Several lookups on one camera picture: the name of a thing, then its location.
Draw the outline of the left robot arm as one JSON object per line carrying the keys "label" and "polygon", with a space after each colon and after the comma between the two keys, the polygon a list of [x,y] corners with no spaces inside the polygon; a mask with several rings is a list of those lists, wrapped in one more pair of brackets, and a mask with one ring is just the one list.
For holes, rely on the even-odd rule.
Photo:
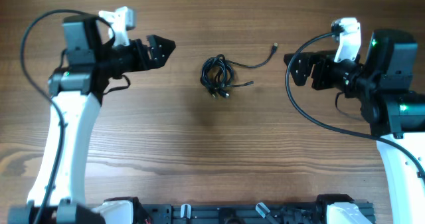
{"label": "left robot arm", "polygon": [[42,96],[50,103],[50,124],[41,168],[24,206],[9,210],[10,223],[150,223],[136,197],[86,205],[84,180],[90,137],[112,89],[110,79],[165,65],[174,41],[150,35],[131,40],[131,13],[104,16],[67,9],[62,23],[66,48]]}

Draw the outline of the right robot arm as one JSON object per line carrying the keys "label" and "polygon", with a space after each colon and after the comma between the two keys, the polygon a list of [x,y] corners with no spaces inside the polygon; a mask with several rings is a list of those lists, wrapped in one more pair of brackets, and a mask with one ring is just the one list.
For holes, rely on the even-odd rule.
{"label": "right robot arm", "polygon": [[370,132],[336,128],[303,111],[306,119],[322,128],[374,140],[384,165],[394,223],[424,222],[424,95],[410,89],[418,44],[406,31],[377,29],[373,32],[366,61],[337,58],[335,51],[307,52],[321,39],[340,35],[341,29],[314,37],[296,52],[284,55],[286,80],[303,86],[312,77],[315,90],[337,88],[346,98],[361,103],[361,115]]}

